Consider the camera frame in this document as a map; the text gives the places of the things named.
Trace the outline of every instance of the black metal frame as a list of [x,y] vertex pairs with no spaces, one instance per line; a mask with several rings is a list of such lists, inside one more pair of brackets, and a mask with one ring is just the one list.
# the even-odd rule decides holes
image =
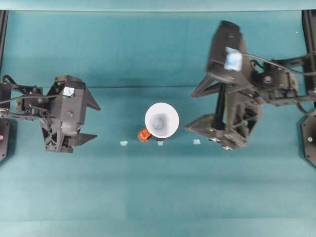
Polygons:
[[6,35],[6,26],[8,22],[9,11],[0,11],[0,72],[2,67],[2,58],[4,51],[4,42]]
[[[0,73],[2,67],[2,58],[4,51],[4,42],[6,35],[6,26],[8,22],[9,11],[0,11]],[[0,161],[7,156],[11,123],[5,118],[0,118]]]
[[[302,25],[307,53],[316,51],[316,10],[302,11]],[[304,71],[316,71],[316,61],[311,60]],[[316,90],[316,76],[305,77],[306,91]],[[316,117],[308,116],[301,123],[305,158],[316,166]]]

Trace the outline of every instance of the white label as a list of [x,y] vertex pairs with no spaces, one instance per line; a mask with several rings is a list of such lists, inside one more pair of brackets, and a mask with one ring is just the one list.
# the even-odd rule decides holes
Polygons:
[[72,96],[75,92],[75,89],[73,87],[67,87],[64,88],[64,95],[66,96]]
[[229,47],[226,47],[226,52],[227,56],[224,69],[240,72],[242,67],[242,53],[237,49]]

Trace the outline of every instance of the black cable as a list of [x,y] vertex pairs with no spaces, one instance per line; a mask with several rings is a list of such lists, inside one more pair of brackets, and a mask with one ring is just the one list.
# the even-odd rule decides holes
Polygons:
[[299,111],[301,111],[303,114],[305,114],[305,115],[307,115],[307,116],[314,116],[314,115],[316,115],[316,108],[313,109],[312,111],[306,111],[306,110],[302,107],[302,105],[301,105],[300,102],[295,101],[295,105],[296,105],[296,107],[298,108]]
[[17,113],[13,113],[13,112],[8,112],[8,116],[17,116],[17,117],[35,117],[35,119],[41,119],[42,117],[39,115],[28,115],[28,114],[17,114]]
[[297,70],[294,70],[294,69],[285,67],[285,66],[283,66],[283,65],[281,65],[281,64],[279,64],[279,63],[275,63],[275,62],[273,62],[273,61],[270,61],[270,60],[268,60],[268,59],[265,59],[265,58],[262,58],[262,57],[259,57],[259,56],[256,56],[256,55],[252,55],[252,54],[249,54],[249,53],[242,53],[242,55],[247,56],[247,57],[249,57],[249,58],[258,59],[258,60],[260,60],[260,61],[263,61],[263,62],[265,62],[265,63],[269,63],[269,64],[271,64],[271,65],[274,65],[274,66],[276,66],[276,67],[282,68],[282,69],[287,70],[287,71],[292,72],[292,73],[302,74],[302,75],[304,75],[304,76],[316,76],[316,71],[304,73],[304,72],[301,72],[301,71],[297,71]]
[[18,100],[18,99],[38,99],[38,98],[48,99],[48,98],[55,98],[55,97],[70,98],[70,96],[66,96],[66,95],[23,95],[23,96],[11,98],[9,100],[2,100],[2,101],[0,101],[0,105],[6,104],[6,103],[9,103],[13,100]]
[[3,75],[2,76],[2,82],[5,82],[5,79],[8,79],[10,83],[15,84],[15,81],[13,80],[13,78],[10,75]]

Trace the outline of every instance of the teal cloth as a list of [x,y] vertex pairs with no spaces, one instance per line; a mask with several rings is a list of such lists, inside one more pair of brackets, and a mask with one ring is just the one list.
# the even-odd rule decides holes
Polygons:
[[[82,131],[98,137],[73,154],[46,152],[38,121],[12,122],[0,236],[314,237],[316,169],[294,106],[264,105],[248,147],[234,151],[182,128],[215,111],[216,96],[190,93],[220,20],[241,24],[251,53],[284,58],[306,53],[300,14],[11,12],[2,74],[46,86],[80,77],[102,110],[87,110]],[[163,146],[137,140],[156,102],[180,115]]]

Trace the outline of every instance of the orange object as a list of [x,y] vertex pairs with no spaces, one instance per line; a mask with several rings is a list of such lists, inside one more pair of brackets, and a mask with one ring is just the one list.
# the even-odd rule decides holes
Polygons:
[[138,139],[141,142],[148,142],[148,140],[150,139],[151,136],[152,136],[151,133],[146,128],[142,129],[138,133]]

